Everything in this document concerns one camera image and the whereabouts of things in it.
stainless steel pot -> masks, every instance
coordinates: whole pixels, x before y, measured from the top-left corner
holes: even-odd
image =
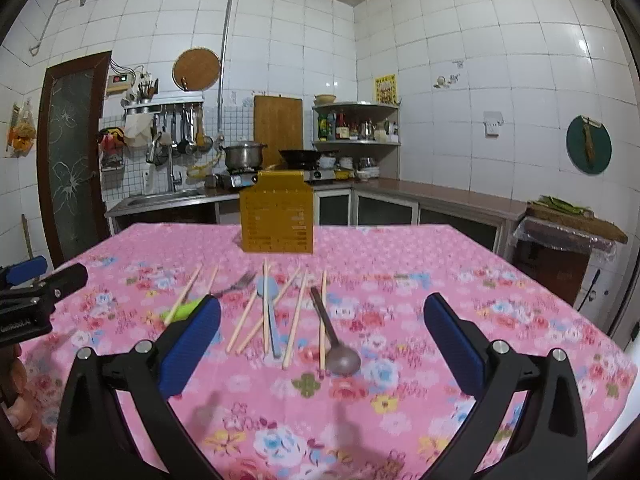
[[[230,171],[259,170],[262,167],[262,149],[266,147],[261,142],[248,140],[224,148],[226,168]]]

fork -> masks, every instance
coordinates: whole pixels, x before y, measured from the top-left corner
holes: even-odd
[[[220,290],[215,294],[212,294],[212,296],[214,298],[222,298],[222,296],[224,296],[228,292],[231,292],[232,290],[241,290],[243,288],[247,288],[247,286],[254,280],[256,274],[257,272],[248,270],[233,285],[223,290]]]

frying pan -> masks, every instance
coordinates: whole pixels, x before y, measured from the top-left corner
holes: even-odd
[[[315,150],[280,150],[290,170],[309,170],[316,167],[322,153]]]

yellow plastic container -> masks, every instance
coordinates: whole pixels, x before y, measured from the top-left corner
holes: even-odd
[[[240,219],[248,253],[314,251],[314,192],[302,171],[260,171],[240,192]]]

pink floral tablecloth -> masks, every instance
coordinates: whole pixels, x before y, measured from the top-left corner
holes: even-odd
[[[158,314],[174,302],[196,264],[190,298],[259,269],[263,254],[238,247],[239,226],[137,224],[82,254],[88,285],[62,301],[54,330],[23,345],[53,456],[58,407],[75,352],[128,351],[158,337]],[[566,303],[448,226],[316,228],[314,254],[269,254],[284,283],[298,265],[312,283],[328,271],[327,303],[338,336],[362,357],[344,379],[318,367],[318,317],[305,298],[291,367],[262,352],[261,332],[240,355],[228,339],[252,288],[227,294],[223,319],[183,394],[170,400],[187,431],[230,480],[419,478],[444,449],[474,400],[463,395],[422,321],[439,291],[489,340],[519,352],[566,350],[584,407],[589,450],[622,411],[636,367]],[[286,345],[300,279],[276,307]],[[239,340],[260,316],[254,305]],[[135,409],[121,396],[143,457],[162,467]],[[496,462],[522,406],[516,396],[484,459]]]

